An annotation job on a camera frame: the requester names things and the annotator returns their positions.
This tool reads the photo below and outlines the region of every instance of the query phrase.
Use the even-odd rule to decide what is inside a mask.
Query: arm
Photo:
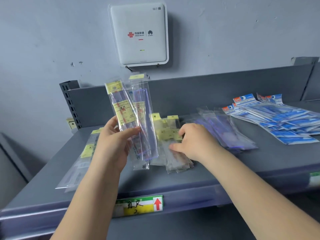
[[[127,162],[127,139],[140,131],[136,127],[118,132],[116,125],[113,117],[102,129],[90,167],[51,240],[106,239],[120,173]]]
[[[320,224],[268,185],[202,126],[185,124],[175,151],[201,162],[220,182],[258,240],[317,239]]]

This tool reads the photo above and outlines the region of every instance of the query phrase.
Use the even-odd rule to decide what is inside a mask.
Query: hand
[[[223,149],[209,131],[200,124],[184,124],[179,135],[184,135],[182,143],[173,143],[170,149],[184,153],[188,158],[203,163],[217,150]]]
[[[127,163],[130,150],[130,137],[137,135],[141,128],[129,128],[119,131],[117,117],[112,117],[100,132],[91,164],[98,167],[112,166],[121,173]]]

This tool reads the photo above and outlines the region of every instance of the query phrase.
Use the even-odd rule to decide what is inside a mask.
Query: gray wall
[[[152,79],[288,66],[320,54],[320,0],[165,1],[170,61],[139,68]],[[129,75],[110,29],[107,7],[116,2],[0,0],[0,131],[35,158],[48,161],[72,135],[60,82],[101,85]]]

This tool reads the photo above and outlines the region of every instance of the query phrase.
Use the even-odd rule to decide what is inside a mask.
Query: left hand
[[[141,128],[115,129],[118,125],[117,116],[112,117],[100,132],[91,164],[98,167],[113,167],[121,173],[127,163],[130,150],[130,137],[137,135]]]

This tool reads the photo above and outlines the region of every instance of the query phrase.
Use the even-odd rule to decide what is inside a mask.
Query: red arrow
[[[160,204],[161,204],[161,201],[157,198],[154,205],[157,206],[157,210],[159,211],[160,210]]]

